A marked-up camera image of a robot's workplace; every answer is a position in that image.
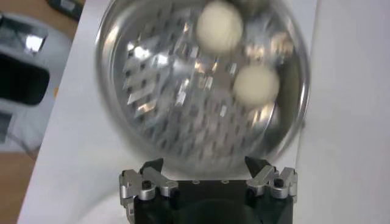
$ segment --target white ball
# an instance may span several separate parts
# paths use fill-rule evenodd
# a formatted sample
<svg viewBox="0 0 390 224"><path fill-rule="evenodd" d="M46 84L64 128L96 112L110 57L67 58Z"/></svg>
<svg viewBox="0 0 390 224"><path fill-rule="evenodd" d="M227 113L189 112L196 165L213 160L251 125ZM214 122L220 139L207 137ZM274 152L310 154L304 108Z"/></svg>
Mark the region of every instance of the white ball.
<svg viewBox="0 0 390 224"><path fill-rule="evenodd" d="M236 98L247 107L261 107L276 99L279 77L264 65L252 65L240 70L234 82Z"/></svg>
<svg viewBox="0 0 390 224"><path fill-rule="evenodd" d="M237 9L222 1L206 5L196 25L200 47L210 53L222 54L235 48L243 35L243 21Z"/></svg>

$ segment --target perforated metal plate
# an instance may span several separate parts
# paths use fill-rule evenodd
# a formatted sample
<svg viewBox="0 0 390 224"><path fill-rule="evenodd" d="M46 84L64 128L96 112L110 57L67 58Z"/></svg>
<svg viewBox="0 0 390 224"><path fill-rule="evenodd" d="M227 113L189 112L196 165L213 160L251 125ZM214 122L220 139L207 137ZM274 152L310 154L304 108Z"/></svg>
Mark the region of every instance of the perforated metal plate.
<svg viewBox="0 0 390 224"><path fill-rule="evenodd" d="M266 129L279 128L277 103L246 108L232 93L235 76L254 63L279 70L294 55L289 32L271 9L245 20L233 52L204 53L194 32L205 4L135 1L128 15L118 15L120 29L111 27L104 39L115 42L109 76L128 125L156 152L200 171L234 167L266 145Z"/></svg>

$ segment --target wooden floor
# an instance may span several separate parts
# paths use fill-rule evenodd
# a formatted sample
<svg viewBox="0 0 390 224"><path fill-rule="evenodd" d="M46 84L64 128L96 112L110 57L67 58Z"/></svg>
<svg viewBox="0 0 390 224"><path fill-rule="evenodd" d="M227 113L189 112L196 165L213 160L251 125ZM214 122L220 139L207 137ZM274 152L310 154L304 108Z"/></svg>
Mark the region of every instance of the wooden floor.
<svg viewBox="0 0 390 224"><path fill-rule="evenodd" d="M0 0L0 12L34 17L72 39L77 29L77 22L50 8L45 0ZM1 224L16 223L34 164L24 153L0 153Z"/></svg>

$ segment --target white table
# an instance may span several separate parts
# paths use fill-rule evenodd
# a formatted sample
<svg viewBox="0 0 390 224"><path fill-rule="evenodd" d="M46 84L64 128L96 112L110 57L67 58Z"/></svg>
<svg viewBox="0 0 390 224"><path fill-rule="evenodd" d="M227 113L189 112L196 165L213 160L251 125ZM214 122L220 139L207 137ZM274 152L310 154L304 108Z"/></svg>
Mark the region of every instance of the white table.
<svg viewBox="0 0 390 224"><path fill-rule="evenodd" d="M288 0L301 10L311 2ZM84 54L107 3L87 1L18 223L76 223L116 190L120 170L143 163L102 111L93 57ZM317 8L296 223L390 223L389 9L388 0ZM310 14L295 14L309 37Z"/></svg>

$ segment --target metal bowl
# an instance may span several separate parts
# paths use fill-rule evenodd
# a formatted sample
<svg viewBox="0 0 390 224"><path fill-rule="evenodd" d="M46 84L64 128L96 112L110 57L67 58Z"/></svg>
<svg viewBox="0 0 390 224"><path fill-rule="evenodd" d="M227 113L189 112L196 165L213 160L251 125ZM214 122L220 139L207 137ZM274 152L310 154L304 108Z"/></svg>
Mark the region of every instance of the metal bowl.
<svg viewBox="0 0 390 224"><path fill-rule="evenodd" d="M243 13L243 38L226 55L197 45L207 2L115 0L96 48L105 102L131 150L196 174L239 170L246 155L280 156L302 124L310 79L302 37L280 1ZM246 108L231 88L254 63L277 71L280 92L275 102Z"/></svg>

